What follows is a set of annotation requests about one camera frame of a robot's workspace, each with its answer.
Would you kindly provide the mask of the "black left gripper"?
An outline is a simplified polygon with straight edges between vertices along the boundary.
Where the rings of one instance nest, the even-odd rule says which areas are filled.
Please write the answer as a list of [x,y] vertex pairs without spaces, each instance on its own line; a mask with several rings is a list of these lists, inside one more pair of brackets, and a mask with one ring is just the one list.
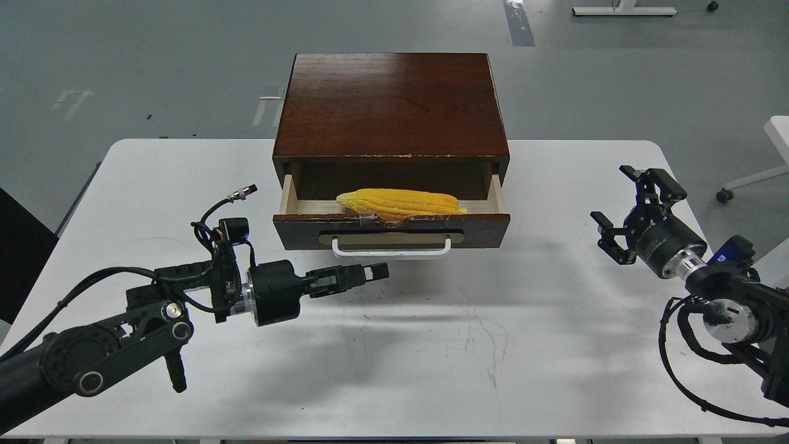
[[305,282],[296,275],[293,264],[279,260],[253,265],[248,283],[253,292],[253,320],[263,327],[296,319],[300,315],[302,295],[307,283],[310,298],[344,293],[373,281],[389,278],[386,263],[373,265],[335,265],[307,273]]

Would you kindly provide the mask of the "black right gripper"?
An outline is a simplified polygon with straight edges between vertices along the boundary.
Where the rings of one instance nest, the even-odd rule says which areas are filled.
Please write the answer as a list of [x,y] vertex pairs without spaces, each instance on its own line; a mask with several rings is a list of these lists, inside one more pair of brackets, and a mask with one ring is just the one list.
[[[701,258],[708,249],[705,240],[672,213],[673,205],[687,198],[687,191],[662,168],[637,170],[623,164],[619,170],[635,184],[635,206],[622,228],[601,212],[590,213],[598,225],[598,247],[618,265],[633,265],[638,256],[659,278],[678,276],[674,269],[685,251]],[[628,249],[619,245],[617,236],[626,237]]]

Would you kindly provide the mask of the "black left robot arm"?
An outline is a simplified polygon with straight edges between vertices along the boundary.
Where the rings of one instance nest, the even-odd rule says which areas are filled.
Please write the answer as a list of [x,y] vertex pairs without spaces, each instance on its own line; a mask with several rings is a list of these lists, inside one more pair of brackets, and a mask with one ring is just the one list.
[[[43,332],[77,295],[119,273],[150,278],[150,284],[127,290],[123,313],[62,332]],[[289,261],[281,260],[253,265],[243,281],[235,259],[155,270],[99,270],[77,284],[3,354],[2,432],[70,396],[97,396],[160,359],[165,361],[174,391],[185,391],[188,382],[181,349],[195,331],[188,305],[214,314],[217,323],[250,313],[257,326],[267,326],[297,318],[305,295],[340,294],[389,275],[387,264],[377,263],[333,265],[298,276]]]

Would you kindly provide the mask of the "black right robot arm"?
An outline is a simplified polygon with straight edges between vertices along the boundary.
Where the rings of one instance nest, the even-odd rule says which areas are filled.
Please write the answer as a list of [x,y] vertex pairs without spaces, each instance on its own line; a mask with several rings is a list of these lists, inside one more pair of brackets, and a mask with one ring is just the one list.
[[619,169],[635,185],[634,208],[620,228],[603,213],[592,212],[600,234],[597,245],[619,265],[641,259],[658,278],[683,281],[688,294],[667,303],[658,334],[660,359],[674,385],[704,411],[786,427],[785,418],[740,415],[696,396],[674,374],[666,342],[669,321],[676,316],[694,354],[721,365],[747,366],[761,378],[764,398],[787,406],[787,290],[761,283],[753,267],[753,245],[742,236],[730,237],[704,260],[707,243],[672,211],[687,191],[667,171]]

